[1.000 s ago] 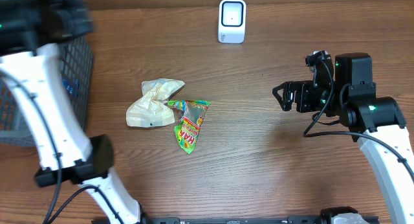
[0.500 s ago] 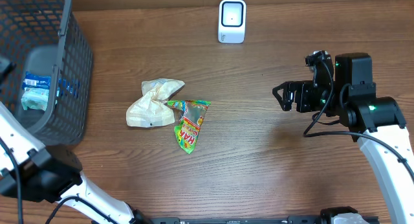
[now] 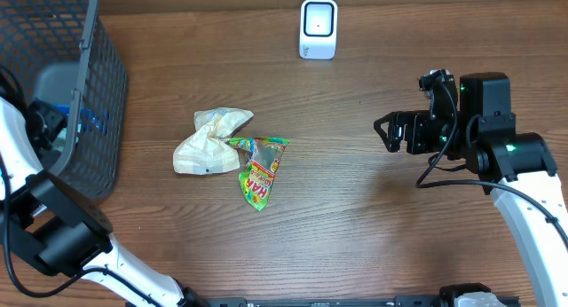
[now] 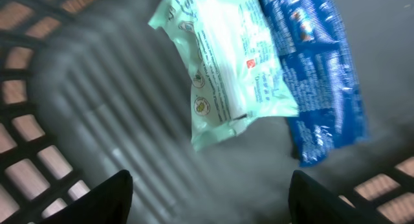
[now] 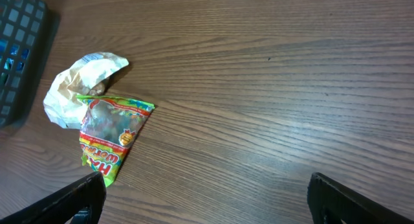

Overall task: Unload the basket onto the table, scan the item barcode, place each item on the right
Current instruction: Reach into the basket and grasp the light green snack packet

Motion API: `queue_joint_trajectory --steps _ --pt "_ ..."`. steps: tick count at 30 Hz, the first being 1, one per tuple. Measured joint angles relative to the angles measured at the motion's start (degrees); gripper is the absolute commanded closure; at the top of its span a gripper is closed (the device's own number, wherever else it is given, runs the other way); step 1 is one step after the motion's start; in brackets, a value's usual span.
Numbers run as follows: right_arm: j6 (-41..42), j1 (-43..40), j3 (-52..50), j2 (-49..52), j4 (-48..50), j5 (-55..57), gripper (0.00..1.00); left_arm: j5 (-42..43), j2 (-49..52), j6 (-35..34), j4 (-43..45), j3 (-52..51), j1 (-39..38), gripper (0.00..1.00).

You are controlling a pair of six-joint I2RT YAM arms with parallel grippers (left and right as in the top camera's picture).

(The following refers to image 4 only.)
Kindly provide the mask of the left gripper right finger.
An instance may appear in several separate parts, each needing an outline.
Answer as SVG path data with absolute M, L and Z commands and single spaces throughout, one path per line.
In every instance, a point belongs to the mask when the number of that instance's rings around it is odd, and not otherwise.
M 301 170 L 292 174 L 289 187 L 292 224 L 375 224 L 386 220 L 353 208 Z

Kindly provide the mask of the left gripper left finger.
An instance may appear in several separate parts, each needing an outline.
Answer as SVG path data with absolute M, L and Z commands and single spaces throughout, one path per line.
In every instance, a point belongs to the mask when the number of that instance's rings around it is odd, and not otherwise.
M 41 224 L 126 224 L 133 196 L 133 178 L 120 170 Z

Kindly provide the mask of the mint green snack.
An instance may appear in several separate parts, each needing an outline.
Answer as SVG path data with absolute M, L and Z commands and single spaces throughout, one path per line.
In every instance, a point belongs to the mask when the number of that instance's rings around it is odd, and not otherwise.
M 259 0 L 161 0 L 149 25 L 166 32 L 190 76 L 195 150 L 259 118 L 298 115 Z

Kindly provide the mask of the blue cookie pack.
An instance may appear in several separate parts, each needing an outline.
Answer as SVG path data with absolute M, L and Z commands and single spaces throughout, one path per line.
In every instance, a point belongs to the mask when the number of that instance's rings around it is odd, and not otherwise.
M 259 0 L 283 79 L 299 107 L 288 123 L 300 166 L 368 138 L 359 81 L 333 0 Z

